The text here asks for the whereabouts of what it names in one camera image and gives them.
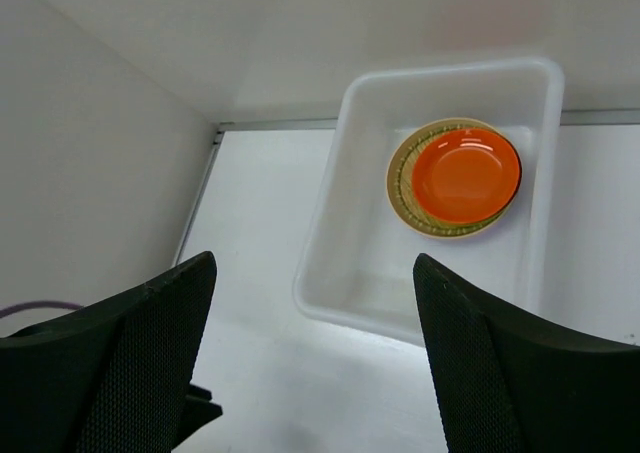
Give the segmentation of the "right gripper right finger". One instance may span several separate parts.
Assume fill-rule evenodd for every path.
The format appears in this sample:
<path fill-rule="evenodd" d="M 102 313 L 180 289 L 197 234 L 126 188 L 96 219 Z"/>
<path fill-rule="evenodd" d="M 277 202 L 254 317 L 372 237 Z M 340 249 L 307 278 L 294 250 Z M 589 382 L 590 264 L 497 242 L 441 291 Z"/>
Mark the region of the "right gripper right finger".
<path fill-rule="evenodd" d="M 638 451 L 638 346 L 547 321 L 425 253 L 413 281 L 449 451 Z"/>

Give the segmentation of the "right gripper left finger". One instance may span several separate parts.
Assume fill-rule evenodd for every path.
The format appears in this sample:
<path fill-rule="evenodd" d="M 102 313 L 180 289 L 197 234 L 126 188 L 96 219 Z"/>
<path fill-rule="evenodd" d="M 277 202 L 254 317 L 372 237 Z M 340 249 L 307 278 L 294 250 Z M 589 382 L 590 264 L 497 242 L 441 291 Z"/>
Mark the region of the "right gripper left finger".
<path fill-rule="evenodd" d="M 5 452 L 169 452 L 213 298 L 200 253 L 1 341 Z"/>

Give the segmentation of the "orange plate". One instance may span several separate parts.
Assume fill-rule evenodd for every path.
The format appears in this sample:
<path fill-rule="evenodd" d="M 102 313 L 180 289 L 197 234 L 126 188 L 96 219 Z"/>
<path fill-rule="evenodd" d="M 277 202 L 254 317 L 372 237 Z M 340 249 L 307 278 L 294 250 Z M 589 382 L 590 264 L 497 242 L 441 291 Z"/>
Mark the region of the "orange plate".
<path fill-rule="evenodd" d="M 461 128 L 430 141 L 411 170 L 411 191 L 422 210 L 441 221 L 484 221 L 506 206 L 499 192 L 501 134 Z"/>

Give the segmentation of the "black plate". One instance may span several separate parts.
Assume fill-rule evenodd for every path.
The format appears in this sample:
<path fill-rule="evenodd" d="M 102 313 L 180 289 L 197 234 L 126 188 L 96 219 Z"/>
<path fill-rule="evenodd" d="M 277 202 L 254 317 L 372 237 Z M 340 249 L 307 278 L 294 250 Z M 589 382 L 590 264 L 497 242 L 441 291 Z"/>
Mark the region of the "black plate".
<path fill-rule="evenodd" d="M 499 159 L 502 167 L 500 189 L 504 205 L 510 204 L 516 197 L 523 176 L 523 165 L 517 147 L 507 137 L 501 136 L 502 145 L 499 148 Z"/>

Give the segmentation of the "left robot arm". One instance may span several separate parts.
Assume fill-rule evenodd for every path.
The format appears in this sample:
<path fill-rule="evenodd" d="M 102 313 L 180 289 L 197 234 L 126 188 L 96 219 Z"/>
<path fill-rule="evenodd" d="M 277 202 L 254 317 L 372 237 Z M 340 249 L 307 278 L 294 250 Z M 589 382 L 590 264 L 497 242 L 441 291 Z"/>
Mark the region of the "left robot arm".
<path fill-rule="evenodd" d="M 209 390 L 190 384 L 172 448 L 175 449 L 196 431 L 222 415 L 222 406 L 213 402 Z"/>

